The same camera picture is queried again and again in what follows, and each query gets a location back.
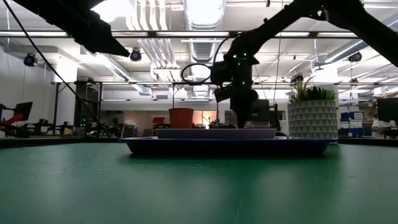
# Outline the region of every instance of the terracotta pot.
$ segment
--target terracotta pot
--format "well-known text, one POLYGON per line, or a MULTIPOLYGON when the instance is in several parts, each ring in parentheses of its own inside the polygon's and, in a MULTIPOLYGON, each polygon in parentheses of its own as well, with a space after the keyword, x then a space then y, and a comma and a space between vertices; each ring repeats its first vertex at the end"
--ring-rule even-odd
POLYGON ((192 128, 193 109, 171 108, 169 115, 171 128, 192 128))

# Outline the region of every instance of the potted plant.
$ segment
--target potted plant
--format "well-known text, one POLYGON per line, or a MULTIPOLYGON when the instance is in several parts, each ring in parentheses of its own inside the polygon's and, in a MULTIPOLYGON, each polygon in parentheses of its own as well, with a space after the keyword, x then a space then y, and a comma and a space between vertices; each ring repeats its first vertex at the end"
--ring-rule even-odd
POLYGON ((309 86, 301 74, 292 77, 296 91, 288 105, 289 133, 292 137, 338 138, 336 94, 320 86, 309 86))

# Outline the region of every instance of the computer monitor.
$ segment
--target computer monitor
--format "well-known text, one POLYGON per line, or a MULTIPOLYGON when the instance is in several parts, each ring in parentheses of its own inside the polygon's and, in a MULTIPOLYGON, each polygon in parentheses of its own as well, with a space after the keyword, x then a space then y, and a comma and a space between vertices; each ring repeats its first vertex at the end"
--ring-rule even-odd
POLYGON ((121 137, 122 137, 122 138, 132 138, 132 137, 134 137, 134 131, 135 131, 135 129, 136 129, 136 126, 135 126, 135 125, 128 125, 128 124, 125 124, 125 125, 123 126, 123 129, 122 129, 121 137))
POLYGON ((377 113, 380 121, 398 120, 398 98, 377 99, 377 113))
POLYGON ((23 117, 19 121, 27 121, 29 119, 30 111, 32 109, 33 102, 19 103, 14 109, 14 116, 22 114, 23 117))
POLYGON ((256 123, 269 122, 269 100, 257 100, 253 103, 249 121, 256 123))

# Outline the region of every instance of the flower pot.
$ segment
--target flower pot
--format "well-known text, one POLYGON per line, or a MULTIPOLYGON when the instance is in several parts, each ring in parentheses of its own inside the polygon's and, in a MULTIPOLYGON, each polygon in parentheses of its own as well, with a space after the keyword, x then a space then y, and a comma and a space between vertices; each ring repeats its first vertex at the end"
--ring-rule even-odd
POLYGON ((169 115, 171 128, 192 128, 193 109, 171 108, 169 115))
POLYGON ((288 105, 292 137, 338 138, 335 100, 308 100, 288 105))

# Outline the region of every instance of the workbench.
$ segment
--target workbench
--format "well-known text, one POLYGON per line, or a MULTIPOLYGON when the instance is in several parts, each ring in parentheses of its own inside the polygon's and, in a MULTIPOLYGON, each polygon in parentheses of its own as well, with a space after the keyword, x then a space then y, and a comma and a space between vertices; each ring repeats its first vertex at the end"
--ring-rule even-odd
POLYGON ((398 148, 135 157, 121 143, 0 149, 1 223, 398 223, 398 148))

